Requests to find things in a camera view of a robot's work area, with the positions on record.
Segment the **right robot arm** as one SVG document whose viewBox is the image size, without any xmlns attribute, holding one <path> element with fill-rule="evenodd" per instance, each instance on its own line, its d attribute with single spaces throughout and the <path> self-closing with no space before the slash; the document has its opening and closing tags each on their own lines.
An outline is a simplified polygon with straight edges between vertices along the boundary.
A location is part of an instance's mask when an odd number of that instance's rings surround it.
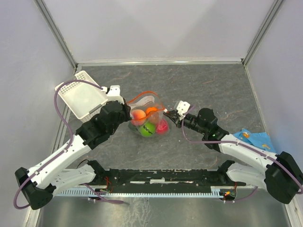
<svg viewBox="0 0 303 227">
<path fill-rule="evenodd" d="M 236 138 L 217 124 L 212 109 L 200 109 L 197 115 L 189 111 L 165 111 L 178 128 L 187 127 L 201 133 L 200 143 L 209 149 L 232 156 L 247 164 L 232 163 L 217 173 L 223 185 L 243 182 L 263 188 L 277 201 L 289 204 L 293 197 L 303 193 L 303 173 L 293 156 L 287 152 L 276 154 L 250 145 Z"/>
</svg>

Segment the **peach toy fruit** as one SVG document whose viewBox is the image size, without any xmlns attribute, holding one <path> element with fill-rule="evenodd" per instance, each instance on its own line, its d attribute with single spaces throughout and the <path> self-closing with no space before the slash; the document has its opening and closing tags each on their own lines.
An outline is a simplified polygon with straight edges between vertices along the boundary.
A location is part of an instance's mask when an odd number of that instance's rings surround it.
<svg viewBox="0 0 303 227">
<path fill-rule="evenodd" d="M 130 113 L 131 115 L 131 124 L 134 126 L 141 126 L 145 123 L 146 113 L 141 109 L 134 109 Z"/>
</svg>

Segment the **green watermelon toy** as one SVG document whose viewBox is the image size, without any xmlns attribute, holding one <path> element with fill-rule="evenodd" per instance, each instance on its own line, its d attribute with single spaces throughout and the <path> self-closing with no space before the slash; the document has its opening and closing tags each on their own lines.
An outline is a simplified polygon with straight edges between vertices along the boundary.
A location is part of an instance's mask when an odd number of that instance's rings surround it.
<svg viewBox="0 0 303 227">
<path fill-rule="evenodd" d="M 139 132 L 143 137 L 151 137 L 156 132 L 156 125 L 150 122 L 145 122 L 139 127 Z"/>
</svg>

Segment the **clear zip top bag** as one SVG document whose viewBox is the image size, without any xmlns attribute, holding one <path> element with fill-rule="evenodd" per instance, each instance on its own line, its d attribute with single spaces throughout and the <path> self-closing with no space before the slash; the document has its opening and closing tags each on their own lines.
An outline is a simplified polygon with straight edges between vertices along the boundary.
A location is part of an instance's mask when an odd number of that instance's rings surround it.
<svg viewBox="0 0 303 227">
<path fill-rule="evenodd" d="M 161 119 L 165 119 L 165 116 L 163 115 L 163 113 L 167 112 L 167 109 L 165 108 L 160 97 L 155 92 L 152 92 L 152 91 L 145 91 L 145 92 L 140 93 L 137 97 L 128 101 L 127 105 L 131 107 L 131 111 L 134 109 L 141 109 L 143 111 L 146 111 L 146 109 L 148 107 L 158 108 L 158 110 L 156 112 L 159 113 L 159 122 L 161 121 Z M 149 122 L 150 115 L 151 115 L 151 113 L 146 115 L 145 122 Z M 128 124 L 128 127 L 132 132 L 134 132 L 138 135 L 141 135 L 139 132 L 140 126 L 132 125 L 131 120 Z M 163 135 L 159 135 L 159 134 L 155 133 L 153 136 L 163 136 Z"/>
</svg>

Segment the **red apple toy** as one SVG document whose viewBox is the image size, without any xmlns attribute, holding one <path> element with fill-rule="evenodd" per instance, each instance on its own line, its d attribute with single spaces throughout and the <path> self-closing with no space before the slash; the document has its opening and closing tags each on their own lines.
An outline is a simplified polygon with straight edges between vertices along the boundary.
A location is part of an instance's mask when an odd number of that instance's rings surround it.
<svg viewBox="0 0 303 227">
<path fill-rule="evenodd" d="M 161 119 L 161 121 L 156 126 L 156 133 L 159 135 L 163 135 L 167 133 L 169 130 L 169 125 L 165 119 Z"/>
</svg>

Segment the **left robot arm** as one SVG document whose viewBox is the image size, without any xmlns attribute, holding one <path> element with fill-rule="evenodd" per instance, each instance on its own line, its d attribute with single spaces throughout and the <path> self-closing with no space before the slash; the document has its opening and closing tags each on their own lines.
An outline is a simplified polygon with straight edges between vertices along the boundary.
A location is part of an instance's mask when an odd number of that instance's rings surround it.
<svg viewBox="0 0 303 227">
<path fill-rule="evenodd" d="M 66 145 L 29 169 L 19 168 L 15 177 L 18 193 L 33 210 L 45 206 L 60 192 L 84 183 L 101 184 L 106 180 L 106 171 L 96 161 L 89 161 L 81 168 L 65 172 L 76 159 L 87 154 L 109 139 L 120 124 L 131 120 L 131 108 L 125 103 L 109 101 L 100 112 L 83 123 Z"/>
</svg>

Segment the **brown toy fruit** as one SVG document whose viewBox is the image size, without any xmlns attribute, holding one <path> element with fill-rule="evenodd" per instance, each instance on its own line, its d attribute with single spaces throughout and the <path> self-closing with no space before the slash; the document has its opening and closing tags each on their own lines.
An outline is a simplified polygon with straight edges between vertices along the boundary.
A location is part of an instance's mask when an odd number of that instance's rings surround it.
<svg viewBox="0 0 303 227">
<path fill-rule="evenodd" d="M 149 122 L 157 125 L 159 122 L 159 113 L 158 112 L 152 113 L 149 117 Z"/>
</svg>

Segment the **orange toy fruit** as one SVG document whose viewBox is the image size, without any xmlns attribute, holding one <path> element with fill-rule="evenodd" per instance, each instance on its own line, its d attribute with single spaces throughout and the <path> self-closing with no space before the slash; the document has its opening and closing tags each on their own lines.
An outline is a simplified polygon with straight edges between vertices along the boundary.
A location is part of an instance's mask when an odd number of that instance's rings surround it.
<svg viewBox="0 0 303 227">
<path fill-rule="evenodd" d="M 158 108 L 156 107 L 148 107 L 145 111 L 146 115 L 148 114 L 152 114 L 153 112 L 156 112 L 158 110 Z"/>
</svg>

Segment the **white plastic basket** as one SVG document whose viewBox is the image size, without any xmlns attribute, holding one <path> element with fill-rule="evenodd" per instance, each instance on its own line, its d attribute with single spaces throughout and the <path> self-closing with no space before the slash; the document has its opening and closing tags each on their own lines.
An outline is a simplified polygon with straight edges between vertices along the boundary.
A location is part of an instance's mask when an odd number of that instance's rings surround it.
<svg viewBox="0 0 303 227">
<path fill-rule="evenodd" d="M 82 123 L 89 121 L 100 112 L 107 101 L 107 87 L 101 87 L 84 70 L 76 73 L 72 82 L 60 88 L 59 96 Z"/>
</svg>

